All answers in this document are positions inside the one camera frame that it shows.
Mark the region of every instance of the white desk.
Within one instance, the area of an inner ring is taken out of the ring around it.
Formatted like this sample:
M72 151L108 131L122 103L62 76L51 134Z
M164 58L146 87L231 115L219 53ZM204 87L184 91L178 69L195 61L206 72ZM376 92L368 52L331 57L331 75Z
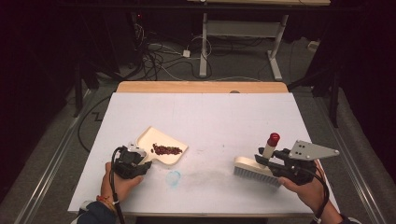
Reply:
M256 4L256 5L300 5L304 7L328 6L330 0L205 0L205 4ZM206 77L207 70L207 36L252 36L252 37L274 37L275 42L271 50L267 50L268 61L271 65L275 80L281 81L282 75L276 62L276 54L286 28L289 15L283 15L280 22L257 22L257 21L212 21L204 13L202 31L202 49L200 62L200 77Z
M233 175L233 158L254 158L272 132L281 136L278 149L291 148L296 139L310 141L291 93L114 93L69 212L95 198L114 149L134 142L148 126L189 148L173 166L152 164L145 180L121 204L125 214L312 216L297 195L283 187L273 189ZM179 179L167 181L174 174ZM332 193L331 200L337 206Z

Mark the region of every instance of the person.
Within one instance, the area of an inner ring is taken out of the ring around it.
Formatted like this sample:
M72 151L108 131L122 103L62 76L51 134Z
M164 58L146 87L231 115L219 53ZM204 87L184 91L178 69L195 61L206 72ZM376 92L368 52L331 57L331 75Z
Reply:
M116 223L117 213L113 205L112 190L109 183L109 174L111 170L110 162L106 163L106 173L103 177L101 195L97 197L96 202L85 202L78 212L78 217L72 224L96 224L96 223ZM317 174L323 170L318 166ZM114 184L120 203L124 201L131 190L140 184L143 176L137 176L134 179L122 179L114 175ZM314 214L320 208L323 202L323 186L314 178L311 183L298 186L286 177L280 177L278 182L286 189L297 193L300 200L305 203ZM328 201L320 217L322 224L361 224L358 220L345 217L338 213L331 201Z

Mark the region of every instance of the floor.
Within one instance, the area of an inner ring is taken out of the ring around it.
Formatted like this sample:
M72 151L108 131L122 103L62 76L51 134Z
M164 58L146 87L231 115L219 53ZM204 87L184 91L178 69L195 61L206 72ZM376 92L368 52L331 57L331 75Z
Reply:
M212 54L208 60L211 81L274 81L267 56L271 39L241 38L227 41L213 40ZM304 76L315 53L306 47L309 41L301 39L282 43L276 56L283 82L290 84ZM199 61L177 60L184 48L173 42L153 43L163 61L162 70L149 70L132 79L143 80L200 80L197 78ZM196 50L192 58L199 57ZM131 71L128 64L120 67L121 74ZM89 156L101 118L106 113L106 99L117 88L117 82L104 74L98 74L98 90L84 88L84 107L74 118L75 95L70 92L69 104L54 118L30 159L26 163L13 188L0 205L0 223L70 223L75 214L67 213L79 176ZM314 143L340 148L345 156L323 161L324 169L341 211L362 223L390 223L395 218L396 199L394 183L381 162L375 157L370 144L364 138L359 123L353 118L342 90L339 99L339 128L334 129L327 117L328 99L314 98L309 87L292 91L300 108L305 126ZM130 223L158 223L155 219L133 219ZM207 219L195 219L180 223L207 223ZM270 218L268 223L308 223L310 218ZM210 223L224 223L210 220Z

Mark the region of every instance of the blue stain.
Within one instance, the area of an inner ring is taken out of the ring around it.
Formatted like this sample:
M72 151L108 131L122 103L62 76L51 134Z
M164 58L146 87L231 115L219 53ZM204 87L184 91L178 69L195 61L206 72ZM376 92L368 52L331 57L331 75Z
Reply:
M178 171L169 172L166 175L166 184L175 188L178 184L178 180L181 178L181 174Z

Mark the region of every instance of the gray carpet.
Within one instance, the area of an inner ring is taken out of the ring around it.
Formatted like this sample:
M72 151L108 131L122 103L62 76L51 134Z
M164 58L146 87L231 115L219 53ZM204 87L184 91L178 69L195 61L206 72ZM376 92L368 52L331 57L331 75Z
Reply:
M227 45L217 46L214 48L212 55L209 57L212 75L207 80L217 80L221 78L224 81L253 81L251 78L260 81L274 81L271 69L268 65L264 52L271 48L271 40L263 40L258 46L243 47L229 51ZM314 56L313 52L308 51L305 47L308 41L305 39L288 44L282 43L277 61L284 77L284 82L289 84L304 76L304 73ZM170 51L175 49L181 52L183 48L173 43L166 43ZM226 54L225 56L216 56L216 54ZM177 56L162 54L167 60L172 60ZM190 62L193 67L193 73L198 74L198 61L183 60ZM162 70L158 74L158 80L198 80L191 74L191 65L189 63L175 64ZM127 65L121 66L122 73L127 73ZM23 207L29 202L35 193L40 178L47 174L49 164L55 163L54 159L62 159L59 166L54 169L53 178L49 179L48 188L45 189L41 198L36 199L39 205L32 212L26 223L70 223L75 214L67 213L67 207L73 196L75 187L78 183L79 176L88 158L88 152L84 150L78 141L77 126L81 123L83 115L98 102L109 96L116 88L117 83L109 80L106 76L98 75L100 88L97 91L89 91L84 100L84 110L82 115L75 119L73 114L74 94L70 93L69 102L63 111L53 120L37 145L35 151L26 163L20 176L16 180L11 191L0 205L0 223L15 223L22 212ZM350 217L359 219L362 223L392 223L396 218L395 205L396 191L394 183L388 173L382 166L381 161L371 149L364 134L361 131L359 123L354 119L349 110L347 99L344 94L340 94L338 124L339 128L334 129L329 123L326 116L326 105L328 99L314 98L309 88L297 88L293 91L297 105L300 108L305 126L311 136L312 142L325 147L340 148L342 153L351 153L354 161L352 162L360 174L350 171L350 161L345 158L336 157L322 160L327 177L341 211ZM80 129L82 143L91 148L95 136L100 128L100 118L106 113L108 101L105 100L99 104L92 112L98 112L99 120L95 121L96 115L89 113L83 120ZM64 153L59 153L59 148L64 148ZM364 199L365 196L371 196L370 199ZM136 222L135 219L129 218L129 223ZM138 223L236 223L223 219L158 219L145 218L138 219ZM309 223L310 218L270 218L268 223ZM264 220L238 220L238 223L264 223Z

